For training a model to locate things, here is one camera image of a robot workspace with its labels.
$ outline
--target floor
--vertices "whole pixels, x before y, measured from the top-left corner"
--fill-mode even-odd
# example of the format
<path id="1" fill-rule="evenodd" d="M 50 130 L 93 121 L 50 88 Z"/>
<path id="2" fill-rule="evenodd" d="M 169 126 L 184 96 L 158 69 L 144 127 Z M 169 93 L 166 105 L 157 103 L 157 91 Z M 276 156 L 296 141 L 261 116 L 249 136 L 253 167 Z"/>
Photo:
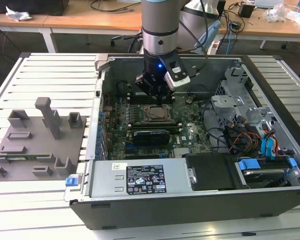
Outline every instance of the floor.
<path id="1" fill-rule="evenodd" d="M 9 32 L 7 35 L 22 52 L 46 53 L 46 45 L 40 33 Z M 60 53 L 126 53 L 131 40 L 118 40 L 115 47 L 110 46 L 110 35 L 91 35 L 91 44 L 86 44 L 86 36 L 80 34 L 56 34 L 55 39 Z M 268 41 L 261 50 L 261 41 L 238 40 L 231 54 L 234 55 L 280 55 L 295 71 L 300 73 L 300 43 L 289 42 L 281 49 L 283 42 Z M 225 54 L 227 43 L 221 46 L 217 54 Z M 0 34 L 0 85 L 9 74 L 13 63 L 18 59 L 19 51 L 3 34 Z"/>

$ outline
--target cpu socket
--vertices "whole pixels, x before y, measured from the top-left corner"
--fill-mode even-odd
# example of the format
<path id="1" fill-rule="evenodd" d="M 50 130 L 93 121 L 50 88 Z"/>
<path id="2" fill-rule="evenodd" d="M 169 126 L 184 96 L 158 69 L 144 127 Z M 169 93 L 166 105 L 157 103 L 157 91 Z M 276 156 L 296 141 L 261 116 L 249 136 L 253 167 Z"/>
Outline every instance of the cpu socket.
<path id="1" fill-rule="evenodd" d="M 174 123 L 170 114 L 170 107 L 168 105 L 157 106 L 150 105 L 144 107 L 144 122 L 145 123 Z"/>

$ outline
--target desk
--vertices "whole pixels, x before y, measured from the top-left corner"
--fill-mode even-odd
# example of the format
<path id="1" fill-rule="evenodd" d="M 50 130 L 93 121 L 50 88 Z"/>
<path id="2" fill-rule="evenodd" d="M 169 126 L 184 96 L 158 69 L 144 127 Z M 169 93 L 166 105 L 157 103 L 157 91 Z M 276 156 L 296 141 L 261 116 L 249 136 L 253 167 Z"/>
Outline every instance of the desk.
<path id="1" fill-rule="evenodd" d="M 110 14 L 93 10 L 90 3 L 91 1 L 86 0 L 70 0 L 63 16 L 31 14 L 31 20 L 20 22 L 0 14 L 0 29 L 4 32 L 41 33 L 49 53 L 58 52 L 53 33 L 135 35 L 141 29 L 140 4 L 131 7 L 133 12 Z M 100 8 L 111 10 L 127 5 L 121 2 L 102 2 Z"/>
<path id="2" fill-rule="evenodd" d="M 226 9 L 238 0 L 227 0 Z M 287 4 L 297 5 L 298 0 L 285 0 Z M 127 3 L 102 2 L 105 10 L 126 6 Z M 90 8 L 90 1 L 70 0 L 63 16 L 48 16 L 32 14 L 33 19 L 15 22 L 5 14 L 0 14 L 0 28 L 7 32 L 33 32 L 41 33 L 49 53 L 58 52 L 54 41 L 54 33 L 65 34 L 106 34 L 106 35 L 134 35 L 142 26 L 141 5 L 132 7 L 135 11 L 121 14 L 109 14 Z M 242 40 L 260 41 L 288 41 L 300 42 L 300 25 L 287 20 L 286 22 L 268 23 L 263 19 L 265 10 L 256 9 L 251 18 L 245 18 L 245 29 L 237 38 Z M 233 21 L 241 21 L 230 13 Z M 215 40 L 219 41 L 226 32 L 225 18 L 221 19 L 222 25 Z"/>
<path id="3" fill-rule="evenodd" d="M 238 2 L 237 0 L 227 0 L 225 9 L 228 9 L 229 5 L 232 3 Z M 298 6 L 298 0 L 285 0 L 286 4 L 292 6 Z M 296 8 L 290 7 L 288 5 L 286 8 L 290 8 L 296 11 Z M 238 13 L 239 7 L 234 7 L 231 11 Z M 300 42 L 300 25 L 296 22 L 292 22 L 286 19 L 285 22 L 266 22 L 264 20 L 265 10 L 264 9 L 255 9 L 252 12 L 250 18 L 243 18 L 245 21 L 245 28 L 241 32 L 237 39 L 242 40 L 260 40 L 260 41 L 284 41 L 284 42 Z M 230 19 L 242 23 L 242 20 L 235 16 L 232 13 L 230 14 Z M 221 28 L 216 40 L 223 38 L 226 33 L 227 24 L 224 17 L 221 18 Z"/>

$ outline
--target aluminum extrusion table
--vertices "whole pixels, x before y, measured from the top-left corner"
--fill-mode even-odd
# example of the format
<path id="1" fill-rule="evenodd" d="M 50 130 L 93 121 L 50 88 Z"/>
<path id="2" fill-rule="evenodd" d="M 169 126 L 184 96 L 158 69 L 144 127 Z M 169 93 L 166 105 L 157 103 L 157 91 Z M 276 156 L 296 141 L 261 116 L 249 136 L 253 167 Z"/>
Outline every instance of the aluminum extrusion table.
<path id="1" fill-rule="evenodd" d="M 300 79 L 281 60 L 250 56 L 281 101 L 300 125 Z M 95 54 L 32 53 L 19 58 L 0 88 L 0 142 L 12 109 L 34 108 L 37 97 L 50 97 L 60 116 L 80 112 L 90 117 L 95 88 Z M 254 89 L 261 104 L 262 96 Z M 86 124 L 79 160 L 85 159 L 90 119 Z M 77 172 L 82 172 L 83 164 Z M 278 216 L 257 219 L 191 223 L 91 231 L 64 201 L 64 181 L 0 182 L 0 239 L 242 239 L 300 240 L 300 206 Z M 256 236 L 243 236 L 242 233 Z"/>

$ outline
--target warning label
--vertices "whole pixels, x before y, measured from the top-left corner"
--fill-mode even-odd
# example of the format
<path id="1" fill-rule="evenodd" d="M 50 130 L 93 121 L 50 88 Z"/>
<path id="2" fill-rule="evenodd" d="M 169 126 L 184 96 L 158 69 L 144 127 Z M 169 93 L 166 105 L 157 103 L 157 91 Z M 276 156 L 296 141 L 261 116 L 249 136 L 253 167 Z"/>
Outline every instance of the warning label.
<path id="1" fill-rule="evenodd" d="M 129 195 L 167 192 L 163 165 L 127 166 L 126 179 Z"/>

